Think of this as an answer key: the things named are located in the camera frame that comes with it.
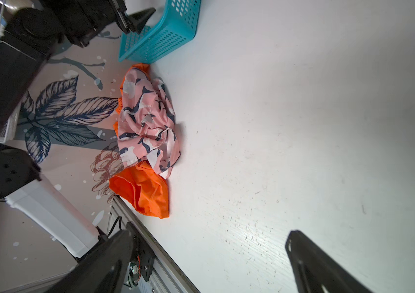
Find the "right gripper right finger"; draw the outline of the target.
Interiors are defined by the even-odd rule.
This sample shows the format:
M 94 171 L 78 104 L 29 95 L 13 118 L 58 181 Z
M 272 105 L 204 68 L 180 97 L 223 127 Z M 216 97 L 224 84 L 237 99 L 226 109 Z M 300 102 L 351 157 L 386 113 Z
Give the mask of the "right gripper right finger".
M 285 250 L 299 293 L 371 293 L 303 232 L 291 231 Z

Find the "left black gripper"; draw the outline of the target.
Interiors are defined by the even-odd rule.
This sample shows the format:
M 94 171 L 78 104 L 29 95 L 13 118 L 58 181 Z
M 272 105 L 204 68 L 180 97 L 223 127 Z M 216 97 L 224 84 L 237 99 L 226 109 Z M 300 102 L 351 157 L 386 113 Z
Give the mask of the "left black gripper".
M 128 14 L 124 1 L 50 0 L 43 1 L 42 6 L 54 14 L 69 42 L 82 48 L 113 23 L 123 34 L 140 34 L 156 12 L 150 7 Z

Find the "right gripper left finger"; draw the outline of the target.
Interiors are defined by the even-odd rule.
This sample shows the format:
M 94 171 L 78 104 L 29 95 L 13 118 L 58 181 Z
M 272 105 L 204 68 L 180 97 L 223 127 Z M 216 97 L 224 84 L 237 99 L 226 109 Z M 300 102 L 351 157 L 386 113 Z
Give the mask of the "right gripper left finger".
M 49 293 L 119 293 L 134 250 L 133 235 L 121 230 L 50 287 Z

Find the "pink patterned garment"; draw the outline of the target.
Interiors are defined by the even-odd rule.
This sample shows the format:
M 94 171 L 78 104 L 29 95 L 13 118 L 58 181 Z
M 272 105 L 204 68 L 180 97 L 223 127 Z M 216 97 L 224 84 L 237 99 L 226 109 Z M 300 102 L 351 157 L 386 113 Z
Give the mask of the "pink patterned garment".
M 125 167 L 146 161 L 167 179 L 181 155 L 176 114 L 165 83 L 150 77 L 150 66 L 138 63 L 126 73 L 115 124 L 120 159 Z

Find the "orange garment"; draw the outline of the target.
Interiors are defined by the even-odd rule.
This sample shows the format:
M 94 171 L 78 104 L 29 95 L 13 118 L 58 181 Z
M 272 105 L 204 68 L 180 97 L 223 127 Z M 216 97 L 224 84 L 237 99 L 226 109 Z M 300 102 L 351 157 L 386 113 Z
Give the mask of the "orange garment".
M 113 175 L 110 189 L 126 200 L 137 212 L 160 219 L 170 216 L 170 199 L 167 179 L 157 175 L 149 163 L 142 161 Z

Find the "teal plastic basket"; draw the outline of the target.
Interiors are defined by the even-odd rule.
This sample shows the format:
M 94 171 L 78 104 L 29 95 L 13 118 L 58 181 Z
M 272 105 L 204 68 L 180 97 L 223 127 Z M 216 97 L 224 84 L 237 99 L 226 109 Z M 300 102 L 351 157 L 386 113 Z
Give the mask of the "teal plastic basket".
M 163 16 L 140 34 L 121 36 L 118 61 L 152 64 L 195 38 L 201 1 L 166 1 Z

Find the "aluminium mounting rail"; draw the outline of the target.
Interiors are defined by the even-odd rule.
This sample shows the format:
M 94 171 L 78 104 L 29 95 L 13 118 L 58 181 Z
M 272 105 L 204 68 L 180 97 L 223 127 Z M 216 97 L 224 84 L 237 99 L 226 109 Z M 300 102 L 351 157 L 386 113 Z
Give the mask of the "aluminium mounting rail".
M 128 222 L 133 223 L 156 255 L 150 280 L 146 282 L 141 279 L 138 287 L 134 289 L 125 285 L 128 279 L 127 269 L 121 290 L 123 293 L 198 293 L 200 291 L 144 226 L 136 213 L 122 199 L 115 197 L 111 207 L 109 228 L 113 227 L 117 217 L 121 217 L 121 225 L 117 225 L 115 231 L 120 227 L 126 227 Z

